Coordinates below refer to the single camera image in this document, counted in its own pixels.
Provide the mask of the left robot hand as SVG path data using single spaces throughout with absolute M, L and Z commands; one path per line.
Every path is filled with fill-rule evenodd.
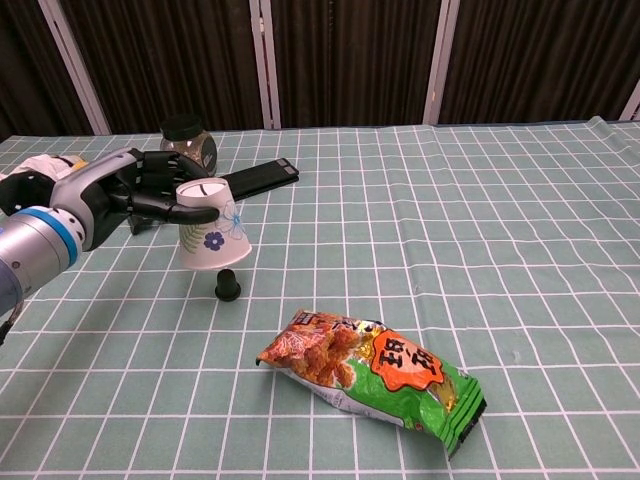
M 91 251 L 131 216 L 178 225 L 217 220 L 217 208 L 188 207 L 176 198 L 179 185 L 207 177 L 204 167 L 177 152 L 124 148 L 56 182 L 49 206 L 80 221 L 85 231 L 83 249 Z

